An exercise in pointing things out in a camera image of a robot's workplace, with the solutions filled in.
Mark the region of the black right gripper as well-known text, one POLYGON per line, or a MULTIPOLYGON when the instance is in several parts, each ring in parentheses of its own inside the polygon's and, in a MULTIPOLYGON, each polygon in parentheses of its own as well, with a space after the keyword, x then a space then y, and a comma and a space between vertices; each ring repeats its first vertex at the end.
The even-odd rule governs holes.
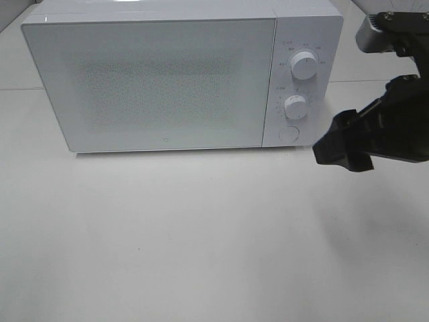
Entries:
POLYGON ((341 166, 351 172, 373 170, 371 156, 425 162, 428 160, 428 79, 399 76, 385 93, 357 113, 342 111, 313 145, 316 162, 341 166), (356 151, 347 133, 354 118, 356 151))

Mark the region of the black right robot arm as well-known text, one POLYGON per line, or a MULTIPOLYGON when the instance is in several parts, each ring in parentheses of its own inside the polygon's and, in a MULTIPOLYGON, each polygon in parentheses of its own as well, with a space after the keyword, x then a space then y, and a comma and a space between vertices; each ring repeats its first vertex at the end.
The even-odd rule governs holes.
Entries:
POLYGON ((428 36, 400 35, 393 47, 414 59, 418 73, 392 79, 364 109, 336 114, 312 147, 318 164, 364 172, 373 169, 374 156, 428 161, 428 36))

